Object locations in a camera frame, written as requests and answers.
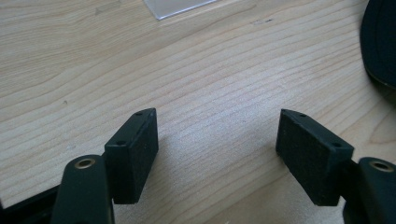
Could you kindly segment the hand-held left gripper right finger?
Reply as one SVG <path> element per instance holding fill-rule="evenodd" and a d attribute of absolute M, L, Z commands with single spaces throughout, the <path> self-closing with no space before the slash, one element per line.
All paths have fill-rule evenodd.
<path fill-rule="evenodd" d="M 336 206 L 342 170 L 354 147 L 306 114 L 282 109 L 276 137 L 276 154 L 319 206 Z"/>

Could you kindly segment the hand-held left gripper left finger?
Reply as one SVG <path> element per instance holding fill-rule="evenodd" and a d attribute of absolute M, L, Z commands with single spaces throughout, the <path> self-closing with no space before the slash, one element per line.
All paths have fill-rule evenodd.
<path fill-rule="evenodd" d="M 108 140 L 104 156 L 115 204 L 139 201 L 158 150 L 155 108 L 132 114 Z"/>

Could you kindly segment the black round object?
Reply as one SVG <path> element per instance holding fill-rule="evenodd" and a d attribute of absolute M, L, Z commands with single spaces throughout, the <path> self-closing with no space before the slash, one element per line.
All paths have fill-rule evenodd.
<path fill-rule="evenodd" d="M 360 42 L 367 73 L 396 89 L 396 0 L 369 0 Z"/>

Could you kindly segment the clear plastic sheet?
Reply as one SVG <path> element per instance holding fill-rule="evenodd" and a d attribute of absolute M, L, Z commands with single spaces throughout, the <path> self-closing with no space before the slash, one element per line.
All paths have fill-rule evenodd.
<path fill-rule="evenodd" d="M 202 7 L 217 0 L 143 0 L 152 15 L 164 20 L 186 11 Z"/>

